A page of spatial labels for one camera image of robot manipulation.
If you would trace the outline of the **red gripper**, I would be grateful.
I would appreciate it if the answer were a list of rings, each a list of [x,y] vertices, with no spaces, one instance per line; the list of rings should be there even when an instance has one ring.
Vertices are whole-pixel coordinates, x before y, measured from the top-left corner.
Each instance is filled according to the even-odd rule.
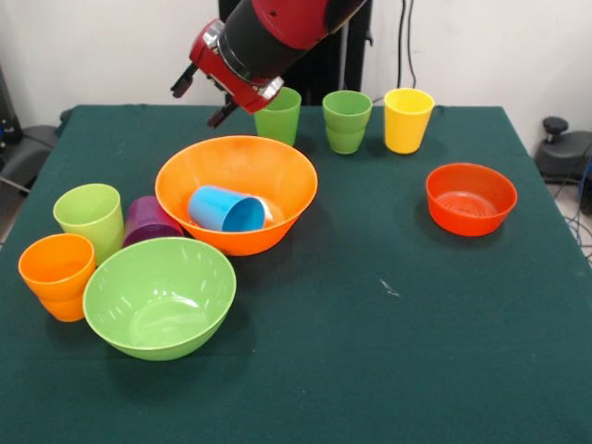
[[[217,18],[203,28],[192,45],[191,64],[170,88],[174,98],[182,97],[191,87],[196,71],[201,70],[218,90],[225,93],[225,104],[207,120],[207,126],[212,129],[221,125],[238,108],[250,114],[260,111],[280,92],[280,77],[246,80],[231,67],[225,58],[230,51],[223,43],[224,29],[224,23]]]

